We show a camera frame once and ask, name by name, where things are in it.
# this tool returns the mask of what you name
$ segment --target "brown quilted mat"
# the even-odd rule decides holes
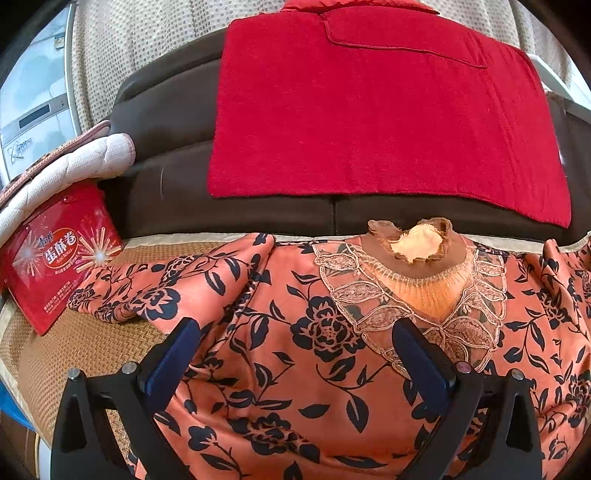
[[[164,260],[180,255],[207,253],[221,242],[151,245],[123,250],[113,264]],[[22,323],[18,311],[11,320]],[[88,377],[116,372],[128,361],[140,361],[164,335],[143,320],[121,324],[103,323],[93,316],[67,309],[44,335],[26,338],[18,366],[18,388],[27,402],[42,437],[51,443],[57,410],[70,367]],[[129,440],[116,412],[109,418],[124,456]]]

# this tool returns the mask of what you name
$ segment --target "metal bolt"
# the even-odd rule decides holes
[[[80,369],[72,367],[68,369],[68,380],[75,380],[80,376]]]
[[[456,370],[461,374],[469,374],[472,371],[472,366],[468,362],[456,363]]]
[[[523,372],[521,370],[519,370],[518,368],[514,368],[511,370],[511,376],[513,378],[515,378],[516,380],[523,380],[525,378],[525,375],[523,374]]]
[[[131,375],[138,369],[138,364],[135,362],[127,362],[124,366],[121,367],[121,371],[125,375]]]

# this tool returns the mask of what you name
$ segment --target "brown leather sofa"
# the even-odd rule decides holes
[[[591,125],[549,100],[573,204],[568,229],[538,223],[478,200],[427,195],[214,199],[206,178],[215,131],[217,80],[225,30],[146,65],[121,86],[110,116],[137,149],[124,177],[104,181],[109,211],[123,237],[177,232],[265,231],[355,235],[372,218],[409,228],[444,216],[455,230],[567,245],[591,230]]]

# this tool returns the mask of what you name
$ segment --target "orange clothing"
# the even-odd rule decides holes
[[[165,333],[183,317],[199,323],[202,342],[155,418],[200,480],[395,478],[437,421],[391,348],[402,316],[454,361],[525,373],[551,480],[590,418],[591,245],[515,254],[448,233],[441,255],[399,269],[387,249],[368,253],[371,238],[279,244],[253,233],[207,255],[98,268],[70,307],[107,322],[137,314]],[[445,275],[465,281],[451,313],[409,303]],[[423,306],[436,313],[433,298]]]

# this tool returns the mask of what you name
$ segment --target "blue fabric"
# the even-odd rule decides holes
[[[16,420],[21,425],[24,425],[28,429],[35,430],[33,425],[23,415],[18,405],[8,393],[8,390],[2,382],[0,382],[0,411],[8,415],[10,418]]]
[[[189,322],[146,382],[145,405],[149,411],[155,413],[168,406],[200,340],[199,324]]]

